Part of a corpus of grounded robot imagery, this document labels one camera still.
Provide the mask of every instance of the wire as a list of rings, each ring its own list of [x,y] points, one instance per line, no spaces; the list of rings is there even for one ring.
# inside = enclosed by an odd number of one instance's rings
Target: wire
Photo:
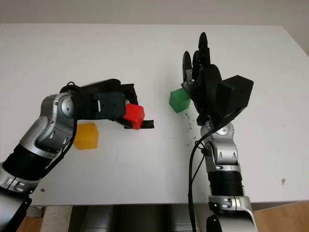
[[[198,165],[198,167],[197,167],[197,170],[195,171],[195,173],[194,173],[194,175],[193,175],[192,182],[194,181],[194,178],[195,178],[195,176],[197,175],[197,172],[199,171],[199,168],[200,168],[200,166],[202,165],[204,158],[205,158],[205,155],[203,155],[203,158],[202,158],[201,162],[199,163],[199,165]]]
[[[74,120],[74,129],[72,133],[72,137],[70,141],[65,145],[62,150],[60,155],[46,168],[45,172],[42,174],[41,178],[45,177],[49,172],[64,158],[64,155],[69,151],[71,146],[73,145],[75,135],[76,135],[76,130],[77,130],[77,119]]]
[[[197,231],[196,225],[195,225],[195,215],[194,215],[194,205],[193,205],[193,195],[192,195],[192,184],[194,181],[194,178],[199,170],[200,165],[202,164],[205,155],[203,156],[203,159],[201,161],[201,163],[199,164],[196,173],[194,174],[194,177],[192,178],[192,164],[193,164],[193,158],[194,158],[194,154],[195,151],[198,148],[198,145],[202,144],[203,140],[206,139],[208,136],[210,136],[211,134],[215,133],[217,130],[211,130],[208,133],[204,134],[198,141],[195,142],[195,145],[192,149],[191,152],[191,156],[190,156],[190,162],[189,162],[189,191],[188,191],[188,206],[189,206],[189,215],[190,215],[190,221],[191,221],[191,225],[192,225],[192,230],[193,232]]]
[[[74,82],[69,81],[69,82],[67,83],[67,86],[70,85],[70,84],[72,84],[72,85],[74,85],[74,86],[76,85]]]

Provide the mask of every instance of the cube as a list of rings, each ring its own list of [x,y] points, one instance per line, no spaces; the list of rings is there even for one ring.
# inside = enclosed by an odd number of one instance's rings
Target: cube
[[[124,119],[130,121],[133,129],[138,130],[141,127],[145,117],[144,108],[140,105],[127,104],[126,105],[126,115]]]
[[[190,102],[191,98],[188,96],[188,94],[184,91],[183,88],[172,91],[170,93],[169,104],[176,113],[188,109]]]
[[[77,124],[74,145],[79,150],[98,147],[98,129],[94,123]]]

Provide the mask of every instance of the silver robot arm segment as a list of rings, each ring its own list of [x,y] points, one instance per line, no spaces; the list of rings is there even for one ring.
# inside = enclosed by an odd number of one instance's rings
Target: silver robot arm segment
[[[211,130],[210,123],[206,123],[201,129],[201,135]],[[208,232],[257,231],[250,199],[244,196],[233,135],[234,127],[229,123],[204,140],[211,188],[209,207],[214,212],[207,219]]]
[[[31,203],[28,197],[46,167],[72,138],[74,107],[71,94],[46,97],[40,117],[22,137],[14,152],[0,163],[0,231],[15,231]]]

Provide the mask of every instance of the robotic arm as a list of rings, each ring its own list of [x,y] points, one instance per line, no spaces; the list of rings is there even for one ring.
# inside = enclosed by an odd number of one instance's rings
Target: robotic arm
[[[182,87],[199,113],[197,124],[202,126],[202,138],[196,142],[190,157],[189,213],[196,232],[192,196],[192,162],[199,144],[206,160],[211,195],[209,207],[214,215],[207,219],[208,232],[255,232],[257,226],[250,199],[244,196],[238,152],[230,123],[249,102],[253,81],[239,75],[222,80],[218,68],[210,62],[205,33],[191,63],[190,54],[183,55]]]
[[[207,219],[208,232],[256,231],[250,199],[244,196],[238,153],[230,123],[247,105],[253,81],[241,76],[221,79],[210,63],[207,37],[202,33],[193,61],[183,56],[182,87],[199,113],[202,138],[190,157],[189,213],[196,231],[192,197],[192,162],[202,142],[214,215]],[[29,195],[64,157],[73,144],[77,120],[109,119],[132,128],[123,117],[126,101],[138,104],[133,84],[122,85],[110,79],[84,87],[67,85],[59,94],[46,97],[40,117],[22,137],[14,152],[0,163],[0,231],[16,231],[31,204]],[[153,128],[143,121],[141,128]]]
[[[0,231],[18,229],[31,204],[29,195],[72,146],[77,120],[109,119],[132,128],[123,117],[126,101],[138,104],[134,84],[116,79],[84,87],[69,84],[43,100],[40,117],[0,163]],[[153,127],[152,120],[141,126]]]

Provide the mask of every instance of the wooden floor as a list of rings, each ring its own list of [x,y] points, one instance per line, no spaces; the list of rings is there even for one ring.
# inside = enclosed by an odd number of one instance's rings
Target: wooden floor
[[[254,213],[259,232],[309,232],[309,201]],[[18,232],[39,232],[42,218],[26,217]]]
[[[17,232],[40,232],[42,222],[42,217],[25,217]]]

